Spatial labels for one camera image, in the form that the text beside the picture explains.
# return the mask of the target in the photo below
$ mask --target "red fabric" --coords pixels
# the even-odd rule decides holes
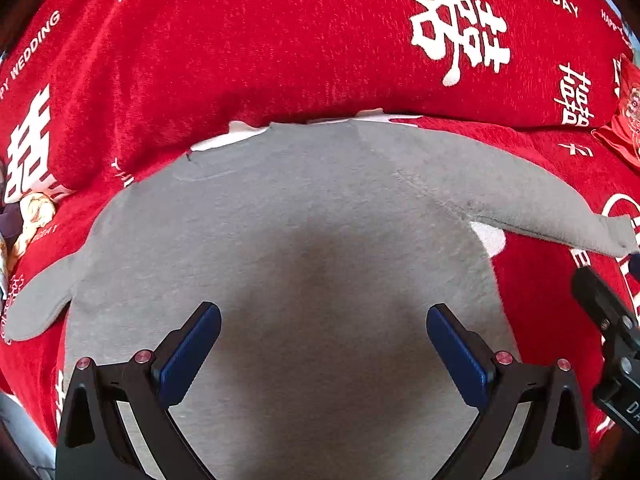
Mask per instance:
[[[485,32],[494,46],[509,49],[509,62],[497,73],[490,60],[472,66],[461,47],[460,80],[445,86],[455,34],[441,51],[412,44],[420,38],[411,17],[427,11],[424,0],[45,0],[0,67],[0,152],[8,164],[7,201],[30,190],[66,198],[18,264],[7,308],[33,276],[82,246],[123,185],[225,133],[231,120],[262,126],[383,107],[518,127],[558,125],[565,108],[554,100],[562,99],[559,66],[570,64],[590,82],[582,90],[588,104],[581,103],[593,115],[589,125],[609,121],[616,105],[612,62],[630,49],[603,0],[477,1],[506,27],[499,20],[493,30],[476,25],[481,57],[490,52]],[[458,34],[482,17],[471,4],[476,0],[454,8]],[[444,10],[438,15],[450,21]],[[433,37],[429,22],[422,30]],[[572,91],[579,84],[574,76]],[[509,128],[450,124],[543,167],[557,163]],[[607,167],[599,164],[584,178],[603,173]],[[597,202],[595,188],[585,192],[597,194]],[[0,342],[8,386],[52,440],[63,327],[60,319],[33,340]]]
[[[11,387],[9,386],[9,383],[6,381],[6,379],[4,378],[4,375],[2,374],[0,374],[0,392],[4,392],[9,395],[14,394]]]
[[[625,56],[621,65],[618,110],[610,124],[601,126],[593,135],[640,173],[640,68]]]

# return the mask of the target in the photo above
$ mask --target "black clamp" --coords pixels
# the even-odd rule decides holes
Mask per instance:
[[[427,332],[463,400],[478,417],[433,480],[481,480],[516,407],[529,413],[500,480],[588,480],[590,452],[580,389],[571,364],[523,364],[493,352],[445,304],[432,306]]]
[[[202,303],[155,351],[127,363],[76,363],[60,421],[56,477],[62,480],[152,480],[140,464],[117,401],[128,402],[167,480],[215,480],[169,414],[181,402],[222,325],[220,310]]]
[[[621,427],[640,434],[640,330],[632,314],[591,267],[577,269],[572,295],[604,338],[604,368],[593,401]]]

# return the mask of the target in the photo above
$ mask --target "red blanket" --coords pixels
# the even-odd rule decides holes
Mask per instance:
[[[633,209],[638,178],[577,128],[609,121],[620,54],[630,54],[622,24],[603,0],[46,0],[0,66],[0,152],[6,201],[39,190],[60,209],[18,264],[5,309],[82,246],[123,186],[232,120],[263,126],[383,107],[503,124],[418,121],[528,158],[594,210],[616,193],[629,198],[614,208]],[[508,127],[562,124],[576,128]],[[600,358],[568,297],[575,262],[629,296],[610,258],[515,235],[494,258],[523,357],[569,358],[588,402]],[[0,342],[7,387],[52,440],[63,329],[61,318],[32,340]],[[596,435],[602,417],[588,413]]]

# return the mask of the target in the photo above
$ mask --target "red cushion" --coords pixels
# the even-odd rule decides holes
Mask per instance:
[[[623,56],[621,69],[618,110],[611,122],[593,135],[640,173],[640,68]]]
[[[128,182],[231,120],[601,126],[621,28],[603,0],[46,0],[0,70],[6,198]]]

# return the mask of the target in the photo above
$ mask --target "blue gripper pad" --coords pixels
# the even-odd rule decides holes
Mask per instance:
[[[439,307],[440,305],[434,305],[427,313],[429,339],[447,367],[465,403],[482,410],[489,402],[491,378],[464,343],[463,339],[466,339],[464,327],[447,309],[446,313],[457,322],[458,329],[456,329],[453,320],[447,319],[446,314]]]
[[[180,333],[185,331],[194,316],[198,317],[190,330]],[[221,328],[220,309],[213,303],[203,303],[180,331],[174,331],[180,333],[182,340],[164,367],[155,374],[158,399],[165,409],[182,402],[204,359],[218,339]]]
[[[640,282],[640,254],[632,254],[629,259],[629,272]]]

